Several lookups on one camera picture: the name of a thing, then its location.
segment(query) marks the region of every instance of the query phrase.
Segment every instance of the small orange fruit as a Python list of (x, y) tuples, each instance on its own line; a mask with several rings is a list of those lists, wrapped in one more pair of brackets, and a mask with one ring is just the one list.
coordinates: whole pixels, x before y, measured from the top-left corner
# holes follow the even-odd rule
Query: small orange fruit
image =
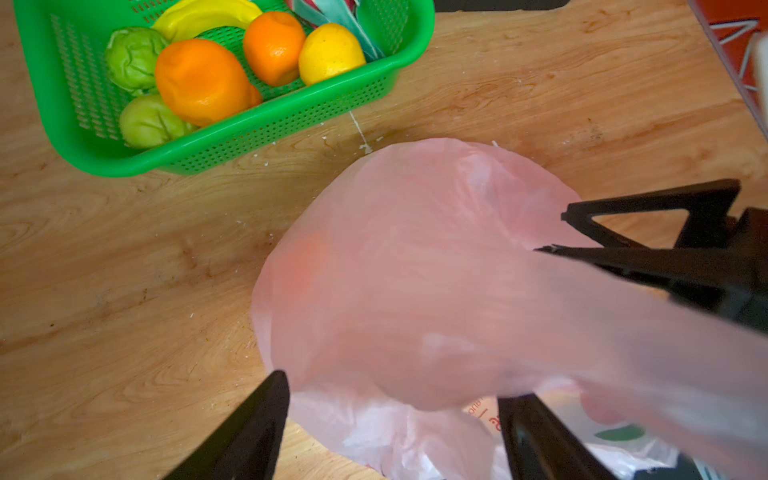
[(171, 111), (198, 127), (262, 101), (237, 57), (215, 41), (193, 38), (170, 44), (157, 58), (154, 76)]
[(243, 50), (262, 82), (282, 87), (299, 77), (299, 54), (305, 40), (306, 33), (293, 15), (265, 12), (248, 27)]

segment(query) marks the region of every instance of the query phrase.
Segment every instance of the black object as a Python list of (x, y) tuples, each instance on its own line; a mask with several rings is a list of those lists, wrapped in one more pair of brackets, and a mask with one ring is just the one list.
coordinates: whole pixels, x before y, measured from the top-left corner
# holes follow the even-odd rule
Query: black object
[[(768, 211), (747, 208), (738, 222), (728, 217), (739, 191), (738, 180), (719, 180), (571, 204), (562, 219), (604, 248), (553, 245), (539, 250), (662, 288), (676, 301), (766, 333)], [(678, 209), (688, 210), (689, 217), (673, 249), (647, 248), (592, 220)], [(269, 480), (289, 400), (285, 373), (273, 372), (166, 480)], [(514, 480), (614, 479), (536, 395), (499, 399), (498, 408)], [(689, 462), (684, 462), (683, 475), (698, 477)]]
[(493, 12), (507, 10), (552, 10), (570, 0), (435, 0), (436, 12)]

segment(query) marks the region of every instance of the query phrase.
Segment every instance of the pink plastic bag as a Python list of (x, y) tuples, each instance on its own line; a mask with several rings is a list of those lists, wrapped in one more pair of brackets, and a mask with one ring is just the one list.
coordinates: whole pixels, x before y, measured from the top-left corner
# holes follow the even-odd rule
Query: pink plastic bag
[(768, 341), (585, 263), (579, 201), (530, 160), (433, 139), (343, 172), (253, 291), (290, 416), (389, 478), (508, 478), (462, 407), (567, 382), (725, 473), (768, 478)]

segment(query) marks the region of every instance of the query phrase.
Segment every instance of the green cabbage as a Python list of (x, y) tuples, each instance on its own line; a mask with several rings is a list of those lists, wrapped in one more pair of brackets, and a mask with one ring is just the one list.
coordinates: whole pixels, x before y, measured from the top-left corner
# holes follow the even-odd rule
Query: green cabbage
[(196, 129), (177, 117), (160, 95), (135, 98), (120, 115), (120, 132), (132, 148), (159, 147)]
[(157, 56), (169, 45), (157, 30), (126, 27), (112, 32), (104, 58), (109, 78), (134, 95), (156, 87), (154, 67)]

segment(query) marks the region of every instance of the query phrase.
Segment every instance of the wooden table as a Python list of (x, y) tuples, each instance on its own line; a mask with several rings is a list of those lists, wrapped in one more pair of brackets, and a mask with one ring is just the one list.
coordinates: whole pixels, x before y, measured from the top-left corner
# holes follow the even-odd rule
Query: wooden table
[[(160, 478), (264, 378), (250, 291), (264, 259), (363, 155), (349, 115), (195, 177), (89, 177), (40, 125), (0, 7), (0, 478)], [(684, 0), (440, 14), (368, 142), (526, 155), (584, 199), (735, 177), (768, 207), (768, 144)], [(654, 246), (679, 218), (612, 227)], [(378, 478), (288, 426), (277, 478)]]

